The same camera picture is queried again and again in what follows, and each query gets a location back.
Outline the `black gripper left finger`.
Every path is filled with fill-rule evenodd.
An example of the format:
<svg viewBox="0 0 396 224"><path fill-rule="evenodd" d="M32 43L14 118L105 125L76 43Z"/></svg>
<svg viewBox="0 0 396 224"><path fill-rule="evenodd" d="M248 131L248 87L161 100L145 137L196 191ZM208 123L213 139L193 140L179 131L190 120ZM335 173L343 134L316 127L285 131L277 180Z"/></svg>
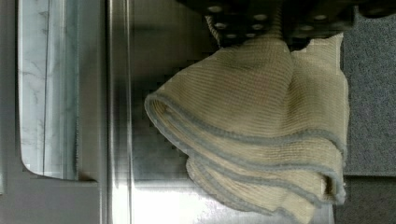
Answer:
<svg viewBox="0 0 396 224"><path fill-rule="evenodd" d="M222 47L239 45L265 34L282 0L177 0L209 19Z"/></svg>

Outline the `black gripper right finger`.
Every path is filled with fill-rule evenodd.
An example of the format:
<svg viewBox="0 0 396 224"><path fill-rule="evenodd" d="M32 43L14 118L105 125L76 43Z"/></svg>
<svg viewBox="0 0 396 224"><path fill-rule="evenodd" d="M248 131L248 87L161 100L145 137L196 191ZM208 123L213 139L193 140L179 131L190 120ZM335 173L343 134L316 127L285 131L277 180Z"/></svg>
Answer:
<svg viewBox="0 0 396 224"><path fill-rule="evenodd" d="M379 19L395 14L396 0L285 0L282 32L290 51L304 49L312 39L325 39L354 25L355 14Z"/></svg>

